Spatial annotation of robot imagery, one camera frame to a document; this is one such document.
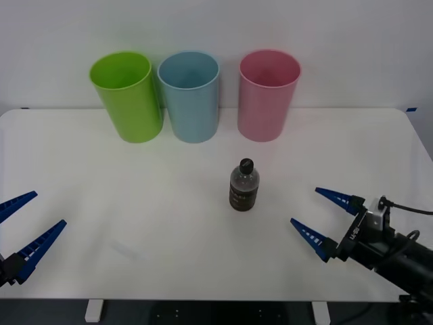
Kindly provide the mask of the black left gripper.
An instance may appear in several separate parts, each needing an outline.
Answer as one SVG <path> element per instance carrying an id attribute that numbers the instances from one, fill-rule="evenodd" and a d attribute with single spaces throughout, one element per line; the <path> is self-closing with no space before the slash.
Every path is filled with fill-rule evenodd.
<path id="1" fill-rule="evenodd" d="M 17 210 L 37 197 L 35 191 L 25 193 L 21 196 L 0 204 L 0 223 L 11 217 Z M 36 270 L 38 262 L 43 258 L 51 245 L 66 227 L 67 222 L 62 219 L 36 240 L 19 250 L 17 253 L 5 258 L 1 255 L 1 286 L 8 283 L 13 286 L 15 282 L 23 284 L 30 275 Z"/>

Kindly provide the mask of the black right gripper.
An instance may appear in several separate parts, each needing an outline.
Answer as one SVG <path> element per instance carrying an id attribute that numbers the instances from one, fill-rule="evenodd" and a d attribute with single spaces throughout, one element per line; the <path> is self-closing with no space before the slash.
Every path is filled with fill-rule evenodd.
<path id="1" fill-rule="evenodd" d="M 291 218 L 290 223 L 307 241 L 317 256 L 325 263 L 331 258 L 341 261 L 352 259 L 367 269 L 379 269 L 405 246 L 405 237 L 390 227 L 390 208 L 369 211 L 363 204 L 364 198 L 343 194 L 325 188 L 315 188 L 316 193 L 356 215 L 340 244 Z"/>

